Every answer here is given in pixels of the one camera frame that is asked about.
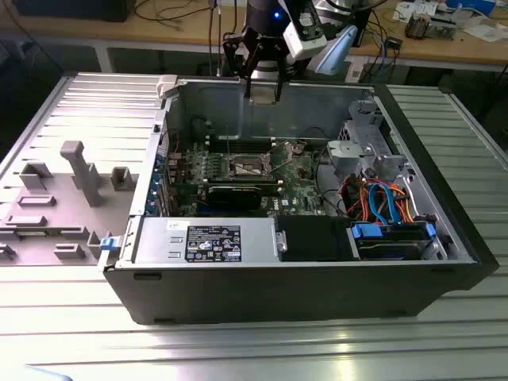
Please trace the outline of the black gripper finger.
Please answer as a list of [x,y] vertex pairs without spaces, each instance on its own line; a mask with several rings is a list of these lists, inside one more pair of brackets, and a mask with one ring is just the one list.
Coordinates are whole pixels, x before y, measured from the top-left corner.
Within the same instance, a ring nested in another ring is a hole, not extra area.
[[260,62],[261,35],[250,27],[242,33],[225,33],[222,39],[225,62],[229,71],[244,81],[244,97],[251,97],[252,74]]
[[278,68],[278,79],[275,88],[275,101],[278,102],[281,98],[283,84],[287,80],[287,48],[285,48],[281,42],[274,44],[274,57]]

